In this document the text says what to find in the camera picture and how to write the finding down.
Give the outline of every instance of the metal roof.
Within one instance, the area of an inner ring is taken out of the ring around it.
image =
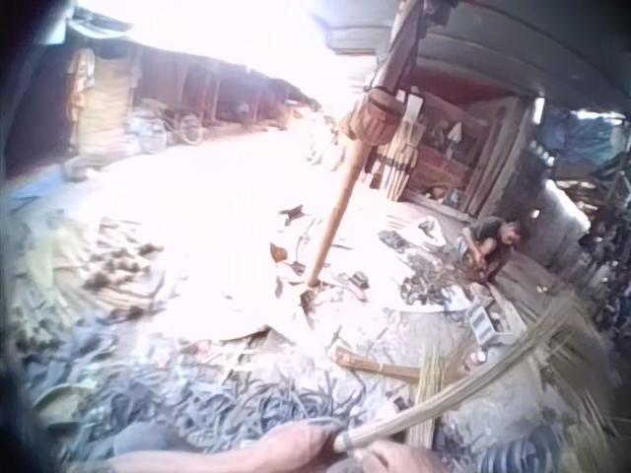
[[[476,0],[419,47],[424,68],[545,96],[571,108],[631,114],[628,38],[589,0]],[[341,54],[385,50],[397,0],[311,0]]]

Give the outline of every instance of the blue tarp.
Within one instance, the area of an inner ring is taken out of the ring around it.
[[[562,160],[602,165],[621,151],[614,137],[619,126],[607,118],[579,118],[569,110],[549,107],[537,140]]]

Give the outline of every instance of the crouching man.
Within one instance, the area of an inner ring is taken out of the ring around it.
[[[493,283],[521,240],[519,222],[486,217],[462,231],[457,250],[465,262],[479,271],[483,282]]]

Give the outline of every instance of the bicycle wheel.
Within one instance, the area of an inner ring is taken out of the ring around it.
[[[167,149],[167,129],[160,118],[147,120],[138,134],[140,148],[148,155],[157,155]]]
[[[204,129],[197,115],[189,113],[177,124],[177,134],[187,145],[198,145],[204,139]]]

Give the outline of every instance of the dark shirt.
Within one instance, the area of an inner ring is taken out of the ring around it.
[[[502,225],[504,225],[504,220],[499,217],[485,217],[469,227],[476,243],[480,244],[487,238],[493,238],[497,241],[495,250],[486,257],[489,264],[499,262],[500,265],[503,265],[511,257],[512,248],[503,244],[500,239]]]
[[[469,229],[477,242],[482,242],[487,238],[493,238],[500,242],[500,229],[504,221],[499,217],[485,217],[478,220]]]

